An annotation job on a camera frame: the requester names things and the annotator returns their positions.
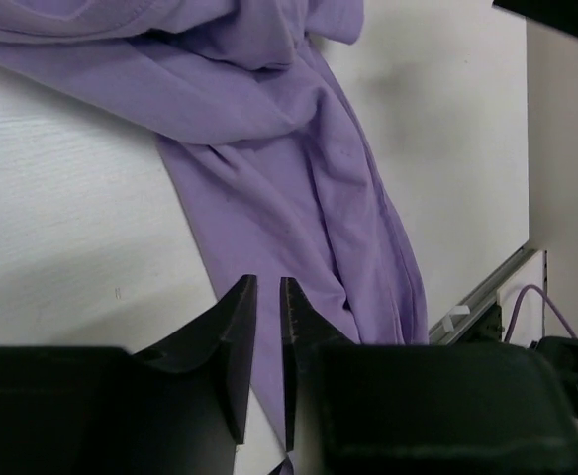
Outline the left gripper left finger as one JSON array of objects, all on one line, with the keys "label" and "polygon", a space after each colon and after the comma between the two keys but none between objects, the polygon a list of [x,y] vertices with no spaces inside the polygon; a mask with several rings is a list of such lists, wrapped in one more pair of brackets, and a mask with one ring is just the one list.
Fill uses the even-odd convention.
[{"label": "left gripper left finger", "polygon": [[136,474],[230,474],[242,445],[257,280],[245,275],[211,309],[138,353]]}]

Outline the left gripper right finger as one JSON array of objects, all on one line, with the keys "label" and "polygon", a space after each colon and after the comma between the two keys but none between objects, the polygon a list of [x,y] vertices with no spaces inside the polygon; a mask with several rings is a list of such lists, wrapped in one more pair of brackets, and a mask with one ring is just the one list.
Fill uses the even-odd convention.
[{"label": "left gripper right finger", "polygon": [[296,474],[360,474],[361,388],[341,364],[353,342],[320,315],[294,278],[280,283],[285,440]]}]

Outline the purple t shirt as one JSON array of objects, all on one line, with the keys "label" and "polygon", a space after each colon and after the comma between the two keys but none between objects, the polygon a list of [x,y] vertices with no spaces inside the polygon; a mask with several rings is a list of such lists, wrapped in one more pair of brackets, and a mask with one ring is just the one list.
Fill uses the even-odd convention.
[{"label": "purple t shirt", "polygon": [[0,1],[0,344],[140,348],[258,279],[254,473],[286,448],[279,283],[428,339],[421,272],[322,56],[360,1]]}]

